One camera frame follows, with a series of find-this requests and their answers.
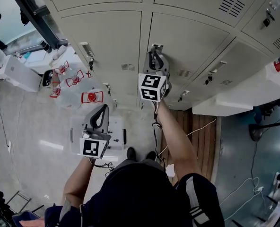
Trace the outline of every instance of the white cube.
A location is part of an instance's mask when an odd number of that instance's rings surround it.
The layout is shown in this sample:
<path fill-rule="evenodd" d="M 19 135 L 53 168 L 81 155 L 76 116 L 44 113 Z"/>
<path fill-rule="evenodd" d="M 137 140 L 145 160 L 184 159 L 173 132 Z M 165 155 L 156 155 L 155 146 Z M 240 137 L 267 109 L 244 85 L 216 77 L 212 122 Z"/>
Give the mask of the white cube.
<path fill-rule="evenodd" d="M 139 73 L 138 85 L 142 99 L 160 102 L 166 91 L 166 76 Z"/>
<path fill-rule="evenodd" d="M 106 140 L 80 138 L 80 154 L 85 157 L 102 159 L 107 147 Z"/>

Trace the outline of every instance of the locker vent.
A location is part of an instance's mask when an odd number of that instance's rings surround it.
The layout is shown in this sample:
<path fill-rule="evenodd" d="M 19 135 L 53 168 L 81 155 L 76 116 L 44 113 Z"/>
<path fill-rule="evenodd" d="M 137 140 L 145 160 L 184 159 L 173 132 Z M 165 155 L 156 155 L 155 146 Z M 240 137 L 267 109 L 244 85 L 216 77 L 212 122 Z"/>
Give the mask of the locker vent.
<path fill-rule="evenodd" d="M 188 70 L 179 70 L 177 76 L 188 77 L 192 72 Z"/>
<path fill-rule="evenodd" d="M 229 81 L 229 80 L 224 80 L 224 81 L 222 81 L 220 84 L 222 84 L 222 85 L 228 85 L 228 84 L 230 84 L 230 83 L 232 83 L 233 81 Z"/>
<path fill-rule="evenodd" d="M 276 46 L 278 49 L 280 49 L 280 37 L 273 42 L 273 45 Z"/>
<path fill-rule="evenodd" d="M 223 0 L 219 9 L 229 13 L 231 16 L 238 17 L 245 4 L 239 0 Z"/>
<path fill-rule="evenodd" d="M 132 64 L 121 64 L 122 70 L 135 70 L 135 65 Z"/>

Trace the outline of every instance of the dark shoe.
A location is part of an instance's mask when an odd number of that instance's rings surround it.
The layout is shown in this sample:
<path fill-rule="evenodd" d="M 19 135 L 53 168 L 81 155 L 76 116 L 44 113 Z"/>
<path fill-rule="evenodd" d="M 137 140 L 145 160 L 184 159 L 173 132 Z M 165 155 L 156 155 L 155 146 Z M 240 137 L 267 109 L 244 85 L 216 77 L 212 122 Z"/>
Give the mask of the dark shoe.
<path fill-rule="evenodd" d="M 146 159 L 151 159 L 151 160 L 156 160 L 156 153 L 155 151 L 151 151 L 148 153 L 148 155 L 146 156 Z"/>
<path fill-rule="evenodd" d="M 134 160 L 136 161 L 136 151 L 133 147 L 129 147 L 127 149 L 127 153 L 126 153 L 126 156 L 129 160 Z"/>

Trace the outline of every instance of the gray floor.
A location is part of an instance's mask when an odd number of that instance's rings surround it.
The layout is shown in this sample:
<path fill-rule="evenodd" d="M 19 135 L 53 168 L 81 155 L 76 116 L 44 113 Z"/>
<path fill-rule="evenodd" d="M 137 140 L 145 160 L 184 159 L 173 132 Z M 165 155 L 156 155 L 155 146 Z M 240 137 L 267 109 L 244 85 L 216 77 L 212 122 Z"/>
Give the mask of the gray floor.
<path fill-rule="evenodd" d="M 32 198 L 29 210 L 41 204 L 59 204 L 64 184 L 80 161 L 80 156 L 70 152 L 70 119 L 74 113 L 58 109 L 46 92 L 25 92 L 5 81 L 0 81 L 0 106 L 7 139 L 13 143 L 9 154 L 0 119 L 0 190 L 5 200 L 20 190 Z M 126 147 L 134 146 L 139 159 L 144 158 L 155 147 L 152 110 L 117 109 L 116 114 L 124 119 Z M 41 144 L 41 140 L 61 145 L 63 150 Z M 106 172 L 108 169 L 94 169 L 86 199 L 100 190 Z M 19 211 L 24 202 L 16 197 L 10 206 Z"/>
<path fill-rule="evenodd" d="M 280 108 L 266 117 L 263 124 L 274 123 L 280 119 Z M 253 175 L 260 178 L 259 186 L 264 186 L 263 195 L 272 190 L 276 172 L 280 172 L 280 126 L 270 128 L 258 142 L 254 161 Z M 235 190 L 246 178 L 250 178 L 250 169 L 254 155 L 255 143 L 250 139 L 248 124 L 239 115 L 222 118 L 221 153 L 216 188 L 221 202 Z M 239 207 L 253 196 L 253 184 L 248 180 L 236 193 L 231 195 L 221 205 L 224 218 L 232 215 Z M 235 226 L 232 219 L 246 227 L 256 226 L 255 216 L 264 219 L 270 213 L 271 202 L 265 198 L 266 212 L 264 213 L 261 195 L 254 197 L 232 218 L 226 221 L 226 226 Z"/>

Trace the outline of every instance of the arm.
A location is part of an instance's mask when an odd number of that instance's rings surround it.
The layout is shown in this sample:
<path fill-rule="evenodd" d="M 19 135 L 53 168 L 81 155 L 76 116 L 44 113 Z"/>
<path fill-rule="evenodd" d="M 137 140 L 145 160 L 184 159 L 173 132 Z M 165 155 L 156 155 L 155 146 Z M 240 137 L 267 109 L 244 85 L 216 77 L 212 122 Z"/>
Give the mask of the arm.
<path fill-rule="evenodd" d="M 189 173 L 201 174 L 191 141 L 170 113 L 164 101 L 159 104 L 157 113 L 175 165 L 178 180 Z"/>
<path fill-rule="evenodd" d="M 93 167 L 88 158 L 82 158 L 64 186 L 62 204 L 67 199 L 72 206 L 79 209 L 80 204 L 83 204 Z"/>

